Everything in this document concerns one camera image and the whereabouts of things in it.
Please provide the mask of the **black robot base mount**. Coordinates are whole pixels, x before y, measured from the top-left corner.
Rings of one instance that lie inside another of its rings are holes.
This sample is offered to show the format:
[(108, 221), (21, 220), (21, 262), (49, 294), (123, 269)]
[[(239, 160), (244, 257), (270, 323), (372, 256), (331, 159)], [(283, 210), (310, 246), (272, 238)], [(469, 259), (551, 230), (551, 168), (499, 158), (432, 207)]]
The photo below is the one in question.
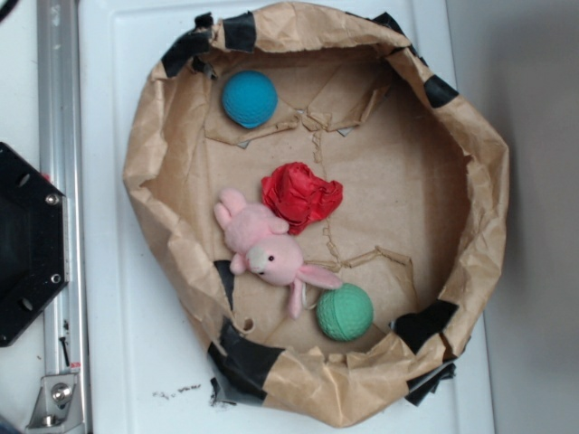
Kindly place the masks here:
[(65, 196), (1, 144), (1, 346), (12, 345), (67, 283)]

